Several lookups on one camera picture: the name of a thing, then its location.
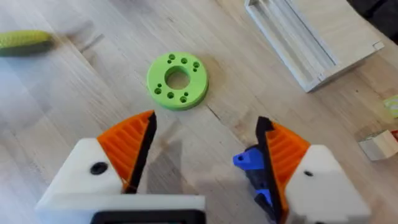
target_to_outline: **yellow object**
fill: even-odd
[[[47,51],[52,36],[40,30],[18,30],[0,33],[0,56],[25,56]]]

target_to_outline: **hole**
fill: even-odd
[[[156,89],[155,89],[155,93],[159,95],[159,94],[162,93],[162,90],[161,90],[160,88],[156,88]]]
[[[105,162],[97,162],[90,168],[90,173],[93,175],[103,174],[108,169],[108,165]]]
[[[187,97],[181,96],[180,101],[181,101],[181,103],[187,102]]]
[[[187,70],[183,66],[171,67],[165,75],[166,84],[173,90],[182,90],[189,84]]]
[[[172,92],[169,92],[169,93],[167,94],[167,97],[168,97],[169,99],[172,99],[172,98],[174,98],[174,93],[172,93]]]
[[[309,177],[313,177],[313,173],[308,171],[308,170],[304,171],[304,174],[309,176]]]

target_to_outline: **wood grain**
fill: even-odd
[[[208,223],[264,223],[232,156],[255,143],[258,116],[328,146],[373,210],[398,218],[396,157],[371,163],[357,140],[398,128],[382,100],[398,93],[398,48],[306,94],[234,1],[17,0],[0,6],[0,31],[42,29],[57,47],[0,58],[0,218],[36,223],[33,206],[77,140],[155,109],[158,131],[140,193],[203,194]],[[203,103],[155,104],[146,72],[160,54],[200,57],[210,76]]]

